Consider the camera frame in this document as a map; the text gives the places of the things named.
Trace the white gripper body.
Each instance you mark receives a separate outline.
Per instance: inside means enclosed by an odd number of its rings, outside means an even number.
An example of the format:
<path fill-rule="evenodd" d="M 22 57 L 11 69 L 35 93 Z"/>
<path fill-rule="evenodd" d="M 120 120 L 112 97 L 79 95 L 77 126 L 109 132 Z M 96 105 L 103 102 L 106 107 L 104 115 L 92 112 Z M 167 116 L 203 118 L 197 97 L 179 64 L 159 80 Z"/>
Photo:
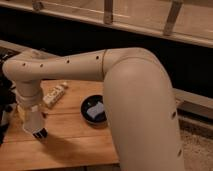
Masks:
<path fill-rule="evenodd" d="M 31 97 L 22 96 L 17 96 L 16 100 L 23 130 L 29 134 L 40 136 L 45 128 L 41 102 Z"/>

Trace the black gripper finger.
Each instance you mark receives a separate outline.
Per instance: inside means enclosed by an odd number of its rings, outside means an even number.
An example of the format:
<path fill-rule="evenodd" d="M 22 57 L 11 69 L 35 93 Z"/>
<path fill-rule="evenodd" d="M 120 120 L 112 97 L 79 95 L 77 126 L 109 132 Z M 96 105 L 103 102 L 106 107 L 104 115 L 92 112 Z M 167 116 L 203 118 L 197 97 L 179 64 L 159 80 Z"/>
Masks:
<path fill-rule="evenodd" d="M 34 133 L 33 136 L 36 139 L 42 139 L 42 138 L 46 138 L 48 135 L 47 131 L 45 129 L 42 129 L 41 131 Z"/>

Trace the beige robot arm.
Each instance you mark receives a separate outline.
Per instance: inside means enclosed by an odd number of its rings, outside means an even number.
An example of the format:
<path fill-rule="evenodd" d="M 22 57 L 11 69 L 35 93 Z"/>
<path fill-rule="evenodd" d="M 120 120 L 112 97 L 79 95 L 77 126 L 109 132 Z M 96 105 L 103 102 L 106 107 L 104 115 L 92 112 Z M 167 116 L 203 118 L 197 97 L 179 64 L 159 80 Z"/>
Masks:
<path fill-rule="evenodd" d="M 27 49 L 7 59 L 3 73 L 16 85 L 27 133 L 47 135 L 40 107 L 43 79 L 101 81 L 121 170 L 185 171 L 173 87 L 152 52 L 133 47 L 47 58 Z"/>

